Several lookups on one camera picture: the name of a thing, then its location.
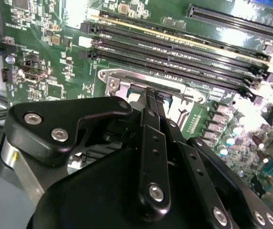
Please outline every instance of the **screw hole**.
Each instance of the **screw hole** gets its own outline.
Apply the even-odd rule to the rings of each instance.
[[[200,176],[204,176],[204,173],[201,171],[201,170],[199,170],[199,169],[197,169],[197,172],[198,172],[198,174],[200,175]]]
[[[157,151],[156,149],[152,150],[152,152],[153,152],[156,156],[159,156],[159,155],[160,155],[159,151]]]
[[[197,159],[196,156],[193,155],[193,154],[190,154],[190,156],[192,157],[193,160],[196,160],[196,159]]]

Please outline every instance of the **green circuit board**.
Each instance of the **green circuit board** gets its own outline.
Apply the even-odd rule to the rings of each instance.
[[[264,68],[264,64],[234,53],[266,61],[273,52],[273,1],[268,5],[262,2],[0,0],[5,21],[3,44],[16,47],[9,56],[3,56],[2,77],[8,101],[14,105],[106,96],[107,84],[100,75],[109,69],[152,76],[157,84],[159,80],[167,81],[163,86],[176,83],[204,97],[201,101],[192,101],[190,97],[193,104],[181,126],[185,138],[203,135],[215,103],[231,108],[221,133],[208,142],[219,154],[217,146],[226,144],[223,133],[229,131],[229,124],[240,110],[236,102],[242,99],[239,92],[246,87],[245,79],[257,77],[250,69]],[[196,12],[202,8],[210,11],[213,20],[208,13]],[[153,32],[95,19],[91,14],[97,12],[106,19]],[[244,27],[233,25],[237,18]],[[254,27],[256,23],[264,28],[258,30]],[[154,31],[187,41],[161,37]],[[233,53],[225,54],[188,40]],[[268,103],[265,100],[256,110],[259,117]],[[228,155],[222,156],[235,173],[243,171],[241,178],[248,184],[254,175],[263,174],[265,166],[256,154],[254,134],[259,137],[268,134],[267,146],[273,141],[272,127],[262,130],[257,126],[235,137],[243,143],[227,147]]]

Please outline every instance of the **black ram slot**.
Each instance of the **black ram slot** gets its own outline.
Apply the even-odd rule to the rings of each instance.
[[[219,42],[219,41],[215,41],[206,37],[196,37],[194,34],[192,33],[188,33],[186,31],[182,32],[182,31],[178,31],[176,29],[171,29],[159,24],[155,24],[149,21],[142,21],[136,18],[129,18],[127,16],[124,15],[120,15],[120,14],[116,14],[113,12],[107,12],[107,11],[101,11],[100,12],[100,16],[102,17],[108,17],[109,19],[116,19],[128,24],[133,24],[139,27],[143,27],[143,28],[147,28],[150,30],[155,30],[155,31],[160,31],[160,32],[166,32],[167,34],[176,36],[176,37],[181,37],[184,39],[190,39],[193,40],[195,42],[199,42],[199,43],[204,43],[206,45],[210,45],[216,48],[220,48],[220,49],[226,49],[226,50],[230,50],[232,52],[236,52],[236,53],[240,53],[246,56],[250,56],[253,58],[257,58],[257,59],[261,59],[261,60],[269,60],[270,57],[268,55],[265,55],[261,52],[256,52],[253,50],[249,50],[246,48],[242,48],[242,47],[238,47],[238,46],[234,46],[234,45],[229,45],[223,42]]]
[[[135,58],[127,57],[127,56],[124,56],[124,55],[121,55],[118,53],[105,52],[102,50],[98,50],[97,56],[100,58],[103,58],[103,59],[110,60],[110,61],[123,63],[127,66],[135,66],[135,67],[141,67],[141,68],[144,67],[144,68],[151,70],[155,73],[167,74],[167,75],[171,75],[174,77],[180,77],[180,78],[188,78],[188,79],[191,79],[195,82],[204,83],[204,84],[211,85],[214,87],[231,90],[233,92],[239,92],[240,89],[242,88],[242,86],[239,86],[237,84],[232,84],[227,81],[221,82],[221,81],[215,80],[213,78],[207,78],[207,77],[203,77],[203,76],[198,76],[198,75],[178,71],[176,69],[160,66],[160,65],[157,65],[154,63],[143,61],[143,60],[137,60]]]
[[[273,41],[273,27],[271,26],[236,18],[228,14],[193,5],[190,6],[189,11],[189,18],[191,19],[224,28],[235,29],[247,34]]]
[[[144,54],[144,58],[151,58],[155,60],[156,62],[164,62],[164,64],[173,65],[173,66],[175,65],[179,68],[186,68],[193,71],[200,71],[201,74],[214,75],[216,78],[221,77],[221,78],[226,78],[227,80],[234,79],[241,82],[243,81],[244,78],[246,78],[243,75],[239,75],[224,69],[218,69],[216,67],[210,67],[203,64],[192,63],[189,60],[184,60],[177,57],[168,56],[163,53],[153,52],[151,50],[142,49],[142,48],[132,46],[132,45],[127,45],[124,43],[114,42],[110,40],[103,40],[102,45],[104,47],[120,50],[122,52],[128,51],[128,53],[131,53],[132,51],[135,53]]]
[[[111,26],[105,26],[105,25],[98,25],[98,26],[99,26],[99,31],[96,31],[96,32],[100,32],[100,34],[105,34],[105,35],[109,35],[109,36],[116,35],[116,36],[121,36],[124,38],[129,37],[129,38],[134,39],[136,41],[150,42],[152,45],[161,45],[161,46],[168,48],[168,49],[185,52],[187,55],[193,54],[193,55],[199,56],[200,58],[206,58],[206,59],[210,59],[212,61],[219,61],[222,64],[229,64],[235,68],[243,69],[243,71],[249,71],[252,67],[257,66],[257,65],[254,65],[254,64],[251,64],[248,62],[236,60],[234,58],[229,58],[229,57],[225,57],[225,56],[222,56],[222,55],[219,55],[216,53],[205,52],[202,50],[193,49],[188,46],[171,43],[171,42],[157,39],[157,38],[147,36],[144,34],[139,34],[139,33],[135,33],[132,31],[121,30],[121,29],[111,27]]]

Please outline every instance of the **screw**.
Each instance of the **screw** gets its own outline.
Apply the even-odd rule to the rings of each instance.
[[[110,81],[110,87],[113,89],[113,90],[116,90],[119,88],[119,83],[116,82],[115,80],[111,80]]]
[[[218,222],[222,225],[222,226],[226,226],[227,225],[227,218],[224,215],[223,212],[221,212],[220,209],[214,207],[213,208],[213,215],[216,218],[216,220],[218,220]]]
[[[169,120],[169,123],[172,127],[176,127],[176,123],[173,120]]]
[[[42,118],[40,115],[35,113],[28,113],[24,116],[24,120],[26,123],[31,125],[38,125],[42,122]]]
[[[9,56],[6,56],[5,61],[6,61],[7,64],[14,64],[16,62],[16,58],[9,55]]]
[[[200,142],[198,139],[195,140],[196,144],[198,144],[199,146],[202,146],[202,142]]]
[[[161,202],[164,199],[164,193],[157,185],[149,186],[149,194],[157,202]]]
[[[122,108],[125,108],[125,109],[128,108],[127,104],[126,104],[124,101],[120,101],[120,102],[119,102],[119,105],[120,105]]]
[[[273,224],[273,216],[271,216],[271,214],[268,213],[268,212],[266,212],[265,214],[266,214],[266,216],[267,216],[269,222]]]
[[[262,215],[260,215],[257,211],[254,211],[254,216],[256,218],[256,220],[261,224],[261,225],[265,225],[265,221],[264,218],[262,217]]]
[[[242,170],[238,171],[238,176],[241,178],[244,177],[244,172]]]
[[[66,130],[56,128],[51,132],[51,137],[58,142],[65,142],[69,139],[69,134]]]
[[[154,113],[152,110],[149,110],[148,113],[149,113],[151,116],[155,117],[155,113]]]

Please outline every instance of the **capacitor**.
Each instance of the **capacitor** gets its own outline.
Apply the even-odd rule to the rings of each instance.
[[[257,150],[257,156],[259,157],[259,159],[263,162],[263,163],[268,163],[269,159],[267,158],[267,156],[264,154],[264,152],[262,152],[261,150]]]
[[[239,135],[242,133],[243,129],[240,126],[238,126],[236,123],[233,123],[230,125],[230,130],[232,131],[234,135]]]
[[[226,133],[223,138],[228,146],[232,146],[235,144],[235,139],[231,134]]]
[[[238,113],[236,114],[236,119],[237,119],[237,121],[238,121],[241,125],[245,125],[245,123],[246,123],[246,117],[245,117],[244,114],[238,112]]]
[[[260,149],[264,148],[264,144],[263,144],[262,140],[258,136],[253,136],[252,140],[258,146],[258,148],[260,148]]]
[[[221,144],[221,145],[218,145],[217,146],[217,150],[219,151],[219,153],[222,155],[222,156],[226,156],[228,154],[228,151],[225,147],[225,145]]]

